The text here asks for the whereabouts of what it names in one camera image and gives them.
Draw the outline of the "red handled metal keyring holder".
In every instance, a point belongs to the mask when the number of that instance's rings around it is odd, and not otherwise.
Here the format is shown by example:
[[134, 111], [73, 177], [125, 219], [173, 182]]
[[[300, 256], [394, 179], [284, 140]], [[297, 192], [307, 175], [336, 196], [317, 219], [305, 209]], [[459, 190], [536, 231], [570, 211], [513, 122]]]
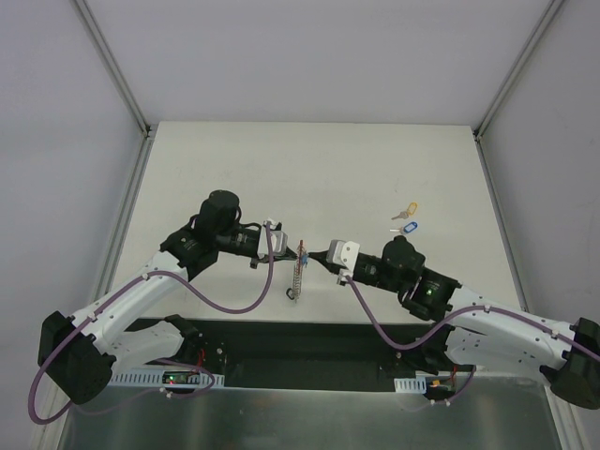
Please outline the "red handled metal keyring holder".
[[301, 296], [302, 291], [302, 279], [303, 279], [303, 271], [300, 270], [300, 257], [307, 253], [307, 249], [305, 246], [305, 242], [303, 239], [299, 241], [299, 245], [296, 249], [297, 257], [294, 263], [293, 273], [292, 273], [292, 285], [286, 291], [286, 296], [296, 303]]

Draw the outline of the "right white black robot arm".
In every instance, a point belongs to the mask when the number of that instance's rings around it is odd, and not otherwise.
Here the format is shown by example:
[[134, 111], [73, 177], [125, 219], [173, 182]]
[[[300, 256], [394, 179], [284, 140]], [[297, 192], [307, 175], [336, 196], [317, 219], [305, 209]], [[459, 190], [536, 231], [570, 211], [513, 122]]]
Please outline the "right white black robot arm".
[[[599, 407], [599, 325], [580, 318], [562, 322], [503, 307], [459, 281], [426, 267], [426, 258], [403, 236], [368, 255], [353, 241], [334, 240], [309, 258], [349, 286], [383, 341], [405, 354], [422, 348], [432, 369], [456, 366], [506, 369], [547, 386], [579, 408]], [[412, 343], [391, 339], [359, 288], [393, 293], [415, 318], [431, 324]]]

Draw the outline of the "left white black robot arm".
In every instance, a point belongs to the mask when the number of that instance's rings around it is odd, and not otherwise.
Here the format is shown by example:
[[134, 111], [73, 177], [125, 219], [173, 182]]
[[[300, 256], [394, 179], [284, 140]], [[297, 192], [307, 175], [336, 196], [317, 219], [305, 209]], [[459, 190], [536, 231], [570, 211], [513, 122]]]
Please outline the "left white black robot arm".
[[209, 194], [186, 225], [171, 233], [139, 272], [116, 290], [69, 316], [55, 311], [41, 325], [37, 363], [41, 373], [74, 405], [95, 398], [117, 374], [146, 362], [169, 358], [191, 363], [198, 353], [198, 334], [178, 315], [146, 330], [129, 327], [159, 300], [215, 264], [222, 253], [245, 257], [252, 267], [267, 266], [260, 298], [271, 287], [275, 264], [295, 253], [287, 235], [272, 219], [243, 224], [237, 195], [228, 190]]

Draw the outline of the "blue tagged key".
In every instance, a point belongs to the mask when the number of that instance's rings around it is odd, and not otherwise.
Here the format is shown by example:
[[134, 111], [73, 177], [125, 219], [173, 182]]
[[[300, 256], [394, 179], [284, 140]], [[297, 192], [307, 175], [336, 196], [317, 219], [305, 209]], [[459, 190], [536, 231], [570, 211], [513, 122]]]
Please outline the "blue tagged key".
[[391, 229], [390, 232], [397, 233], [400, 235], [407, 235], [407, 234], [410, 234], [410, 233], [413, 233], [414, 231], [416, 231], [417, 228], [418, 228], [418, 223], [416, 221], [411, 221], [411, 222], [404, 224], [403, 226], [401, 226], [399, 228]]

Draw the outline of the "yellow tagged key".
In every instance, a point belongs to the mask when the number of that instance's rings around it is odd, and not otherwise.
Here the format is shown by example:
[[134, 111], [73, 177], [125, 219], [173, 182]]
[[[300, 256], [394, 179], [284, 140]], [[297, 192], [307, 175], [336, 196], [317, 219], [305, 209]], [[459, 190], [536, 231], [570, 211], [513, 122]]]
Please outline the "yellow tagged key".
[[400, 211], [395, 216], [393, 216], [392, 220], [408, 219], [415, 214], [417, 208], [417, 202], [410, 202], [404, 210]]

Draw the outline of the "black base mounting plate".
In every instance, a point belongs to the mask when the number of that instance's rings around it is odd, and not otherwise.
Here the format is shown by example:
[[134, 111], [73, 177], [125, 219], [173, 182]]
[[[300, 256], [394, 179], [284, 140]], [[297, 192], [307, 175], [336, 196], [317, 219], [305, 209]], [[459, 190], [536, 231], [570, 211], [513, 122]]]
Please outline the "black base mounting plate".
[[419, 372], [466, 375], [446, 356], [445, 326], [422, 346], [398, 351], [365, 323], [192, 320], [197, 331], [176, 362], [223, 376], [228, 387], [383, 393]]

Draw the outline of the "left aluminium frame post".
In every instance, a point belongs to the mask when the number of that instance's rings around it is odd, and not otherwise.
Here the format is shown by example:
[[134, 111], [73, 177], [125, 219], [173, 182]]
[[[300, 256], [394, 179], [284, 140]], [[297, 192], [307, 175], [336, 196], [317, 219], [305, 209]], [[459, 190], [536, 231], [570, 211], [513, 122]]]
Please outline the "left aluminium frame post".
[[82, 27], [90, 38], [102, 66], [104, 66], [137, 129], [144, 138], [147, 138], [151, 134], [152, 126], [148, 122], [139, 102], [135, 98], [89, 2], [85, 0], [70, 0], [69, 3], [82, 23]]

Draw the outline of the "aluminium frame post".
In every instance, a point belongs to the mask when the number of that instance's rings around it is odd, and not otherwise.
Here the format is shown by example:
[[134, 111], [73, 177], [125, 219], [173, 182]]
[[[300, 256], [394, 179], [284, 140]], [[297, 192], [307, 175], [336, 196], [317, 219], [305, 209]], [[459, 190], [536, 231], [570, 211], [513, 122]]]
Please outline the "aluminium frame post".
[[137, 129], [144, 138], [147, 138], [151, 134], [152, 126], [148, 122], [139, 102], [135, 98], [89, 2], [85, 0], [70, 0], [69, 3], [82, 23], [82, 27], [90, 38], [102, 66], [104, 66]]
[[473, 137], [477, 143], [481, 141], [488, 131], [496, 115], [499, 113], [500, 108], [508, 99], [512, 90], [517, 86], [519, 77], [525, 71], [538, 47], [548, 34], [551, 26], [555, 23], [557, 17], [567, 4], [568, 1], [566, 0], [551, 0], [547, 2], [541, 16], [536, 21], [532, 31], [519, 50], [516, 59], [502, 79], [502, 82], [489, 103], [482, 119], [473, 129]]

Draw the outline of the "right aluminium frame post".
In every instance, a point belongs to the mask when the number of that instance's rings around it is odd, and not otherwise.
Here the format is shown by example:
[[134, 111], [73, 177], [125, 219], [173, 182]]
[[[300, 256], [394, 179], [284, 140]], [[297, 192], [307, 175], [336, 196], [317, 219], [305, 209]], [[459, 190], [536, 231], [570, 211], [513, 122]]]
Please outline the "right aluminium frame post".
[[538, 47], [548, 34], [551, 26], [555, 23], [557, 17], [567, 4], [568, 1], [566, 0], [551, 0], [547, 2], [541, 16], [536, 21], [532, 31], [519, 50], [516, 59], [502, 79], [502, 82], [489, 103], [482, 119], [473, 129], [473, 137], [477, 143], [481, 141], [488, 131], [496, 115], [499, 113], [500, 108], [508, 99], [512, 90], [517, 86], [519, 77], [525, 71]]

